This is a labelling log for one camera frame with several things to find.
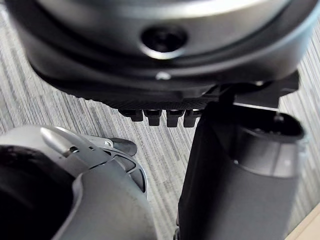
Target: gray striped carpet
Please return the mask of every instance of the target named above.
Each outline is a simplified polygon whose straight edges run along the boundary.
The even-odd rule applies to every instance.
[[[308,158],[289,231],[320,202],[320,24],[299,69],[301,90],[285,97],[281,110],[300,119],[308,133]],[[159,240],[172,239],[177,203],[195,129],[149,127],[133,123],[99,102],[66,95],[41,81],[29,67],[16,32],[0,5],[0,134],[27,124],[54,125],[75,132],[129,139],[137,143],[136,159],[145,167],[148,199]]]

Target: gray metal part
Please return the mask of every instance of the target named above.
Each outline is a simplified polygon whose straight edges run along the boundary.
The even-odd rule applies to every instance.
[[[186,32],[188,42],[178,51],[179,54],[175,53],[172,57],[207,53],[235,43],[265,26],[290,2],[290,0],[37,1],[75,33],[109,49],[129,55],[148,54],[141,43],[141,34],[146,29],[159,25],[179,26]]]
[[[53,240],[155,240],[146,197],[115,162],[81,174],[74,204]]]
[[[27,125],[0,136],[0,145],[15,145],[40,151],[75,178],[95,166],[115,160],[140,187],[145,197],[148,195],[144,169],[132,157],[113,148],[110,139],[82,136],[61,127]]]
[[[239,133],[233,156],[236,165],[251,173],[276,178],[293,178],[300,174],[305,160],[304,139],[297,142],[272,141],[270,138],[276,133],[246,128],[240,128]]]
[[[60,127],[14,128],[0,137],[0,144],[36,149],[74,177],[109,159],[103,150],[83,136]],[[76,147],[78,152],[69,152],[71,147]]]

